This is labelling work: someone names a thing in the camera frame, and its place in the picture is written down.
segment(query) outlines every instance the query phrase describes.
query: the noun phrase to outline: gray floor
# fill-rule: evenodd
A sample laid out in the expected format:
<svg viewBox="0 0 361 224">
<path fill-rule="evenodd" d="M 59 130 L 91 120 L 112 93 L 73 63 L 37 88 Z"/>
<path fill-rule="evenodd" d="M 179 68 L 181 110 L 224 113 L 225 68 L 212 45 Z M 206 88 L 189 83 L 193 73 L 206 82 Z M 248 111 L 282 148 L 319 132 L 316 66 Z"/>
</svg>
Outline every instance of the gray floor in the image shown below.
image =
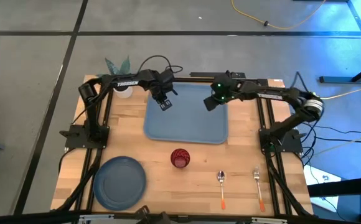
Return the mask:
<svg viewBox="0 0 361 224">
<path fill-rule="evenodd" d="M 0 30 L 72 30 L 81 0 L 0 1 Z M 241 1 L 240 10 L 286 26 L 300 21 L 318 2 Z M 361 11 L 361 0 L 354 0 Z M 81 30 L 272 30 L 233 11 L 230 1 L 89 1 Z M 300 31 L 359 31 L 346 3 L 326 3 Z M 69 37 L 0 37 L 0 215 L 11 212 L 24 169 L 42 122 Z M 281 78 L 290 85 L 300 71 L 312 91 L 331 96 L 359 85 L 320 84 L 321 75 L 353 76 L 361 71 L 361 37 L 211 37 L 121 36 L 78 37 L 57 102 L 26 213 L 50 207 L 57 164 L 85 74 L 106 73 L 104 58 L 120 63 L 128 55 L 131 70 L 148 56 L 163 54 L 190 72 L 243 71 L 250 78 Z M 146 67 L 162 70 L 152 60 Z M 326 102 L 322 126 L 361 130 L 361 92 Z M 360 135 L 317 129 L 325 138 L 353 139 Z M 319 152 L 340 142 L 318 141 Z M 361 144 L 351 144 L 312 159 L 312 165 L 346 179 L 361 177 Z M 344 200 L 339 209 L 352 216 L 356 208 Z"/>
</svg>

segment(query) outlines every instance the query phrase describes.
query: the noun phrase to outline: wooden tabletop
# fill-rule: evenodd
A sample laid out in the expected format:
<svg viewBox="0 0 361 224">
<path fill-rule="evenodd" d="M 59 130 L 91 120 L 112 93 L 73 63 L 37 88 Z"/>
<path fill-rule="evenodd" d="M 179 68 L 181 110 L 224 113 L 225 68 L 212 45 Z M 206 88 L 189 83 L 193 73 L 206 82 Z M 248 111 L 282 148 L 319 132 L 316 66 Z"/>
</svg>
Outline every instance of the wooden tabletop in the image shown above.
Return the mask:
<svg viewBox="0 0 361 224">
<path fill-rule="evenodd" d="M 85 80 L 95 76 L 87 75 Z M 282 80 L 268 80 L 271 86 L 284 86 Z M 108 121 L 110 136 L 103 150 L 101 165 L 116 156 L 129 156 L 139 161 L 147 177 L 147 187 L 142 199 L 124 212 L 135 212 L 147 205 L 151 213 L 179 215 L 259 215 L 272 216 L 268 173 L 265 157 L 260 151 L 258 129 L 260 119 L 255 100 L 234 100 L 228 104 L 228 139 L 223 144 L 194 144 L 185 142 L 156 141 L 143 132 L 148 91 L 133 87 L 128 99 L 114 96 Z M 272 101 L 276 121 L 290 115 L 285 102 Z M 267 117 L 266 103 L 263 103 Z M 78 100 L 75 115 L 84 109 Z M 78 120 L 82 124 L 85 116 Z M 171 152 L 183 148 L 190 153 L 190 164 L 184 169 L 175 168 L 170 161 Z M 75 149 L 63 160 L 51 208 L 64 203 L 80 180 L 85 149 Z M 304 172 L 300 160 L 291 153 L 282 153 L 287 185 L 303 207 L 312 213 Z M 252 176 L 260 168 L 260 185 L 266 211 L 260 211 L 258 190 Z M 220 184 L 217 172 L 223 170 L 226 209 L 221 209 Z M 281 212 L 284 203 L 277 186 Z M 85 188 L 82 208 L 86 207 L 89 185 Z M 110 212 L 94 200 L 93 212 Z"/>
</svg>

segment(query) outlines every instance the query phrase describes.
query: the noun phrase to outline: fork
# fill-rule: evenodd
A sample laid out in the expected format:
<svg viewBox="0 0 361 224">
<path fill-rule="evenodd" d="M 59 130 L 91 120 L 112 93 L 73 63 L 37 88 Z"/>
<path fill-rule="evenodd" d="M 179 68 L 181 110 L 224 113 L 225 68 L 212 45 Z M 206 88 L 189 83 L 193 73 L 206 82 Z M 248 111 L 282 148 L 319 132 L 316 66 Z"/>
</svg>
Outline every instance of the fork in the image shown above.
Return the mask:
<svg viewBox="0 0 361 224">
<path fill-rule="evenodd" d="M 261 188 L 260 188 L 260 171 L 258 169 L 258 166 L 255 167 L 254 171 L 253 171 L 253 176 L 254 179 L 256 181 L 256 186 L 258 187 L 258 198 L 260 199 L 260 207 L 261 207 L 261 212 L 265 211 L 265 206 L 263 204 L 263 200 L 262 200 L 262 194 L 261 194 Z"/>
</svg>

